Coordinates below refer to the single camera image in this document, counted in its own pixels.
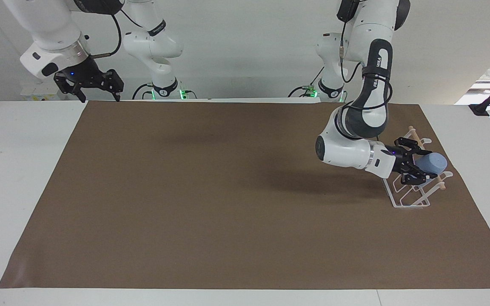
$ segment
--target table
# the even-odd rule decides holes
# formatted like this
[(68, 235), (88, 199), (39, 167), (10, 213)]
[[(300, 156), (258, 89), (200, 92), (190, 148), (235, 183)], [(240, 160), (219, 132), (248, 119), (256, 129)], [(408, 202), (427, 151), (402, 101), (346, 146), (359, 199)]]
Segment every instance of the table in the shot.
[[(307, 103), (317, 99), (210, 102)], [(0, 102), (0, 277), (85, 105)], [(422, 105), (448, 157), (490, 226), (490, 120), (467, 106)], [(6, 305), (484, 305), (490, 290), (97, 290), (5, 289)]]

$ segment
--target blue object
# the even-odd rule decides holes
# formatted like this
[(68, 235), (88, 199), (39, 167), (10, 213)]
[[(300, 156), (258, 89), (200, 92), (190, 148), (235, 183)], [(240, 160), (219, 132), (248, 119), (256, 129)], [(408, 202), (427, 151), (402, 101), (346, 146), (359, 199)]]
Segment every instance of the blue object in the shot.
[[(436, 173), (438, 175), (447, 169), (447, 159), (440, 153), (430, 153), (416, 160), (416, 165), (421, 170), (427, 173)], [(426, 183), (420, 185), (424, 187), (426, 184), (432, 182), (432, 178), (427, 180)]]

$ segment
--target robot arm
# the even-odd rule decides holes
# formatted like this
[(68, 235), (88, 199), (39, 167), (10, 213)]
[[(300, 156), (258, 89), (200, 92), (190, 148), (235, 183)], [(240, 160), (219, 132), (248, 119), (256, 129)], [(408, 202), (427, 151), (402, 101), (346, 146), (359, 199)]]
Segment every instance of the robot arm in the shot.
[(181, 56), (183, 44), (166, 29), (165, 20), (159, 15), (157, 4), (152, 0), (129, 0), (132, 18), (144, 31), (132, 31), (124, 37), (124, 48), (150, 70), (152, 85), (160, 97), (177, 96), (179, 81), (168, 58)]
[(119, 101), (124, 83), (114, 70), (101, 72), (78, 26), (71, 19), (72, 10), (116, 14), (122, 7), (118, 0), (3, 0), (33, 37), (33, 45), (20, 62), (38, 78), (54, 76), (63, 93), (86, 101), (82, 88), (109, 91)]
[[(403, 184), (422, 184), (437, 175), (415, 166), (413, 155), (427, 155), (409, 139), (399, 138), (395, 146), (369, 141), (387, 126), (387, 103), (392, 95), (389, 83), (393, 62), (391, 40), (409, 12), (409, 0), (343, 0), (338, 18), (350, 27), (340, 34), (325, 34), (317, 52), (325, 62), (319, 90), (330, 98), (342, 93), (342, 62), (362, 65), (359, 97), (336, 109), (325, 130), (317, 137), (317, 157), (338, 167), (364, 169), (381, 178), (391, 172), (403, 174)], [(339, 58), (335, 50), (339, 48)]]

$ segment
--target drying rack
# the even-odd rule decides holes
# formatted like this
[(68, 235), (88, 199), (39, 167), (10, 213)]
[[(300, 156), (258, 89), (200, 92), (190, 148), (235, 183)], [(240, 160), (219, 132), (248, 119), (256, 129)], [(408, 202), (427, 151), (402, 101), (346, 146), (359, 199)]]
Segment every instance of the drying rack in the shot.
[[(417, 131), (414, 127), (409, 127), (409, 132), (404, 135), (404, 138), (413, 139), (418, 142), (418, 145), (424, 150), (424, 145), (432, 143), (430, 138), (420, 138), (417, 135)], [(401, 187), (397, 187), (397, 183), (400, 183), (401, 174), (398, 175), (392, 182), (389, 182), (386, 179), (383, 179), (383, 185), (385, 186), (385, 190), (389, 195), (391, 202), (393, 203), (393, 207), (399, 209), (413, 209), (413, 208), (424, 208), (430, 206), (430, 200), (428, 197), (437, 192), (438, 190), (446, 190), (445, 179), (451, 178), (453, 176), (453, 172), (445, 171), (442, 172), (437, 178), (434, 178), (426, 183), (419, 186), (410, 186), (403, 185)], [(420, 197), (411, 204), (406, 203), (406, 198), (410, 194), (417, 195), (420, 193)], [(398, 199), (398, 202), (395, 200), (395, 196), (401, 195)]]

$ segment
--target white wall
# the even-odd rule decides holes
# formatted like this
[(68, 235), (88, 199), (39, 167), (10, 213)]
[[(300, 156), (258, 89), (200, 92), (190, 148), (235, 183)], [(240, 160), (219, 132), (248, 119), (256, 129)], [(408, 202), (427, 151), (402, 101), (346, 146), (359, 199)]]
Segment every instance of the white wall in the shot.
[[(334, 0), (159, 2), (168, 26), (185, 41), (183, 56), (173, 60), (177, 77), (200, 97), (286, 96), (321, 68), (317, 38), (342, 27)], [(122, 31), (134, 29), (117, 17)], [(76, 12), (73, 18), (90, 35), (93, 52), (113, 50), (117, 36), (110, 17)], [(29, 33), (0, 0), (0, 99), (19, 99), (20, 83), (35, 82), (18, 61), (30, 44)], [(490, 0), (412, 0), (393, 46), (394, 102), (455, 103), (490, 66)], [(124, 50), (98, 63), (124, 78), (124, 98), (148, 81), (142, 64)], [(359, 79), (348, 87), (350, 98), (358, 95)]]

